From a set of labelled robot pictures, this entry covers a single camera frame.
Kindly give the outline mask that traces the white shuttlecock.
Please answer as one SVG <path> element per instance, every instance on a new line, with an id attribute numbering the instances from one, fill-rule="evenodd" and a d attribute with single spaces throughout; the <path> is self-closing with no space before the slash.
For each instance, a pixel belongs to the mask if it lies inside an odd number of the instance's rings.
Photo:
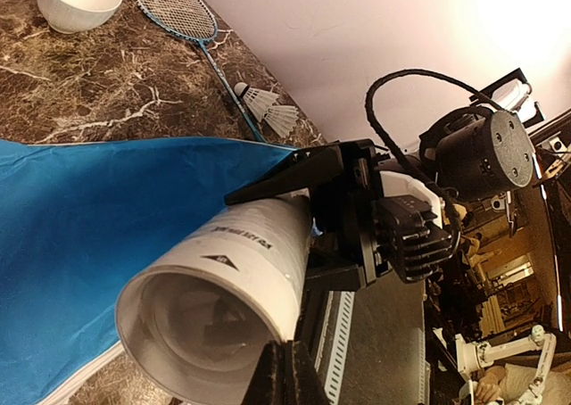
<path id="1" fill-rule="evenodd" d="M 288 137 L 298 120 L 298 109 L 292 105 L 272 105 L 262 119 L 282 138 Z"/>
<path id="2" fill-rule="evenodd" d="M 279 95 L 267 90 L 251 87 L 244 82 L 238 82 L 234 91 L 239 99 L 245 102 L 248 109 L 256 118 L 261 118 L 265 111 L 277 102 Z"/>

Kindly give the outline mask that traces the white shuttlecock tube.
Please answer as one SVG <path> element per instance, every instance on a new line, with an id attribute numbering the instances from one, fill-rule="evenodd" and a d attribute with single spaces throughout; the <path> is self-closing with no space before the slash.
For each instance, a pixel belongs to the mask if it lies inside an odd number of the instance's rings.
<path id="1" fill-rule="evenodd" d="M 223 210 L 122 290 L 127 355 L 191 404 L 238 404 L 264 346 L 293 339 L 312 218 L 303 194 Z"/>

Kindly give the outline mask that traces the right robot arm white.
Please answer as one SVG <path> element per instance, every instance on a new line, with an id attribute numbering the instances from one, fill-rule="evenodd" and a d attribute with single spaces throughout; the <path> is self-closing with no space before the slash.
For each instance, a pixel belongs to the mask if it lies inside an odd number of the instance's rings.
<path id="1" fill-rule="evenodd" d="M 408 77 L 399 70 L 377 79 L 365 96 L 368 124 L 383 141 L 336 142 L 294 151 L 261 179 L 226 196 L 234 206 L 293 191 L 310 196 L 319 231 L 309 250 L 305 285 L 356 292 L 389 271 L 416 283 L 458 251 L 457 203 L 471 203 L 528 186 L 534 146 L 512 108 L 490 89 L 437 120 L 405 153 L 374 112 L 377 90 Z"/>

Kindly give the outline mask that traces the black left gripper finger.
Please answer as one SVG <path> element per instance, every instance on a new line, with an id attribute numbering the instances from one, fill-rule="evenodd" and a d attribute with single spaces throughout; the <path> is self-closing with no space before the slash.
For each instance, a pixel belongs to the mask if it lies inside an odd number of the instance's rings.
<path id="1" fill-rule="evenodd" d="M 268 342 L 243 405 L 326 405 L 330 401 L 307 348 L 299 341 Z"/>

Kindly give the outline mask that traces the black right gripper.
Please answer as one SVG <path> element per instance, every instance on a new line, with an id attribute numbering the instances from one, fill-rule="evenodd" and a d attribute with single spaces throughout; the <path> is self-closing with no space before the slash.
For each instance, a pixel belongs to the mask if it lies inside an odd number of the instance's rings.
<path id="1" fill-rule="evenodd" d="M 383 196 L 369 139 L 298 149 L 260 179 L 224 197 L 228 206 L 310 190 L 318 231 L 309 289 L 362 289 L 377 280 L 375 205 Z"/>

